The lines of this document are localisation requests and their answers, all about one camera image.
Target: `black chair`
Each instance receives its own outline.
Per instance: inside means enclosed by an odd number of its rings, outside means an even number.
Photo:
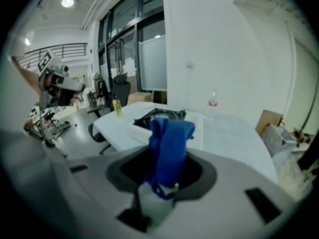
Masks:
[[[93,124],[90,124],[89,125],[89,134],[90,136],[92,137],[93,140],[95,140],[96,142],[103,142],[103,141],[106,141],[105,138],[100,134],[100,133],[97,133],[96,135],[93,135]],[[103,154],[103,151],[106,150],[107,148],[111,147],[111,145],[108,143],[108,145],[102,149],[99,154],[102,155]]]
[[[126,74],[121,74],[113,79],[112,94],[111,94],[111,106],[110,110],[114,111],[112,105],[113,96],[116,95],[121,102],[121,106],[125,106],[128,103],[129,94],[131,90],[131,83],[127,81]]]

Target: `railing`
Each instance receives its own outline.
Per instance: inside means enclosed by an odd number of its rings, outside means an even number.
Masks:
[[[24,68],[36,66],[41,57],[50,49],[58,58],[71,58],[86,55],[87,43],[68,43],[48,46],[37,50],[26,52],[24,57],[19,59],[19,64]]]

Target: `blue cloth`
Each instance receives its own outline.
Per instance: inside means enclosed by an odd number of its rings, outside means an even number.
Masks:
[[[153,134],[149,148],[155,169],[145,181],[159,197],[172,197],[165,196],[159,184],[172,188],[179,181],[186,157],[186,141],[192,137],[194,130],[194,123],[184,120],[155,118],[151,121]]]

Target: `cardboard box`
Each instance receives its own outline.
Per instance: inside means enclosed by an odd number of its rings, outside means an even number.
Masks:
[[[127,105],[131,105],[136,102],[152,102],[152,94],[147,92],[135,92],[130,94]]]
[[[257,123],[255,131],[261,137],[266,129],[266,127],[270,124],[279,126],[281,121],[283,120],[284,115],[278,114],[272,111],[263,110],[263,113],[260,116],[260,119]]]

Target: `desk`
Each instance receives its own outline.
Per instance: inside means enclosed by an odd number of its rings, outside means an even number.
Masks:
[[[127,125],[139,119],[151,109],[142,109],[138,102],[122,108],[124,116],[106,114],[94,122],[97,131],[117,150],[124,151],[145,144],[129,137]],[[167,105],[156,104],[160,109],[174,109]],[[203,151],[228,157],[254,168],[274,183],[278,182],[276,170],[270,154],[261,138],[243,119],[216,113],[212,122],[204,119]]]

